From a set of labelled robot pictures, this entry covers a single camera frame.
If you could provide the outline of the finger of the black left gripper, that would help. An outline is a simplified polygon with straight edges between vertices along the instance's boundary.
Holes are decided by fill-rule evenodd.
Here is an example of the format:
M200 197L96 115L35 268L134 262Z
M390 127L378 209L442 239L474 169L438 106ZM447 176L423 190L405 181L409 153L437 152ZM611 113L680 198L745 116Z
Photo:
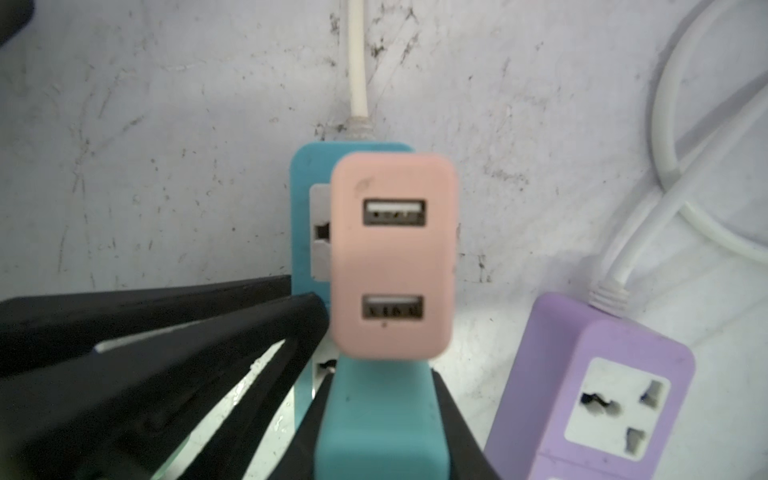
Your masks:
M103 341L1 375L5 479L149 479L261 357L267 364L184 470L241 479L329 326L315 294Z
M1 375L84 355L95 345L246 309L291 294L280 275L198 286L16 297L1 302Z

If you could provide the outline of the purple power strip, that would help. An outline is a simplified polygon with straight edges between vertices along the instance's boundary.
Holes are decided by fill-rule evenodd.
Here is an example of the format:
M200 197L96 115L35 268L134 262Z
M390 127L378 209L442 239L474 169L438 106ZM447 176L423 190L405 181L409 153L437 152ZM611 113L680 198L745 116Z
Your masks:
M684 344L543 294L484 453L502 479L650 479L695 370Z

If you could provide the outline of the green plug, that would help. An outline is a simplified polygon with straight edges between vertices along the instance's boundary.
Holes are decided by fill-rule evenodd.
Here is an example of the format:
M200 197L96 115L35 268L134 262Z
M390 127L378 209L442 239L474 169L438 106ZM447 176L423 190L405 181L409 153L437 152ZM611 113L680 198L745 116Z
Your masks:
M314 453L316 479L447 479L450 457L425 361L339 358Z

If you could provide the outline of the pink plug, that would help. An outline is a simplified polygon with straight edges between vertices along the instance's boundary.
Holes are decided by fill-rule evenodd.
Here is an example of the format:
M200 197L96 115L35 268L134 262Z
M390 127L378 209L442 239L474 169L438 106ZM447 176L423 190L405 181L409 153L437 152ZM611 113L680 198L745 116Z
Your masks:
M355 152L330 180L330 333L342 354L428 360L453 331L458 175L436 154Z

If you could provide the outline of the teal power strip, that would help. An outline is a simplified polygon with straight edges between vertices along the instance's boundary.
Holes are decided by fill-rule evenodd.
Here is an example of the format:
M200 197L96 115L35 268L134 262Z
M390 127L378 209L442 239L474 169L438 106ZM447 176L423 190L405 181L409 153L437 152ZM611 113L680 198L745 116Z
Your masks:
M330 179L344 156L358 151L411 152L400 142L329 141L301 147L290 164L291 293L314 293L330 305Z

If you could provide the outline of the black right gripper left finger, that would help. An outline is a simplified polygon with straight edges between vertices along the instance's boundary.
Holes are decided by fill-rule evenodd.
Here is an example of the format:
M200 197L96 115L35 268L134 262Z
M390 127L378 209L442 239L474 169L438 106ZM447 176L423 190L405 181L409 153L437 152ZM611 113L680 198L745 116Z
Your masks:
M334 375L321 383L286 452L269 480L313 480L314 454Z

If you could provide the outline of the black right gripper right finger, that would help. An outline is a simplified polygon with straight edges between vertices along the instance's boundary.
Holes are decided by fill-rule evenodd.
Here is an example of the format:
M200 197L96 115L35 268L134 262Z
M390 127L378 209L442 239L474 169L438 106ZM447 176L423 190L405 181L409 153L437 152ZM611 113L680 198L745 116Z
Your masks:
M499 480L475 440L442 376L432 370L437 401L449 452L450 480Z

